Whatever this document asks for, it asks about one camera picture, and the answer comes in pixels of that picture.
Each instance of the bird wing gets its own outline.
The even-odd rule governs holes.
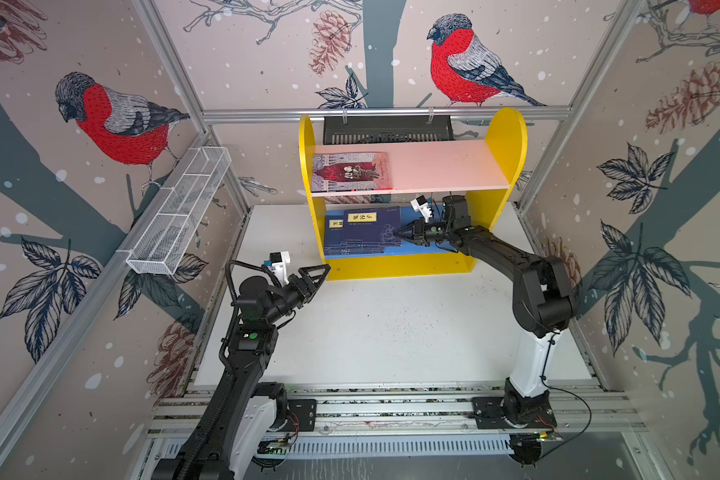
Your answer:
[[[125,137],[136,137],[151,130],[151,112],[146,98],[118,93],[107,87],[104,87],[104,90],[112,105],[112,113],[104,122],[105,129]]]
[[[491,76],[501,66],[501,59],[482,43],[477,35],[472,35],[469,47],[461,53],[448,56],[448,64],[462,78],[480,82]]]

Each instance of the gray floor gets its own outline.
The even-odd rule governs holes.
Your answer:
[[[546,444],[548,448],[557,443]],[[620,433],[585,433],[539,462],[522,468],[508,456],[441,456],[288,460],[276,472],[251,464],[246,480],[637,480],[640,474]]]

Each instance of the white tabletop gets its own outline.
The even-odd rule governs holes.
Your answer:
[[[511,206],[493,232],[531,251]],[[261,265],[288,250],[290,273],[320,264],[306,205],[257,205],[238,260]],[[251,271],[235,268],[238,286]],[[522,329],[510,307],[512,283],[478,262],[470,274],[327,281],[280,330],[263,381],[316,388],[454,386],[503,381],[514,366]],[[232,315],[226,292],[195,384],[216,385],[218,346]],[[570,332],[547,367],[550,380],[589,379]]]

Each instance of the book cover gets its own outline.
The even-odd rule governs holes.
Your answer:
[[[326,216],[326,233],[323,236],[324,255],[383,254],[384,246],[347,245],[342,242],[341,216]]]
[[[312,158],[313,192],[391,188],[388,158],[384,152],[317,154]]]
[[[400,246],[394,236],[400,228],[400,207],[346,210],[343,216],[342,239],[347,245]]]

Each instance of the mesh basket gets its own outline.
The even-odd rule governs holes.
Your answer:
[[[226,148],[197,150],[126,260],[137,274],[176,272],[231,162]]]

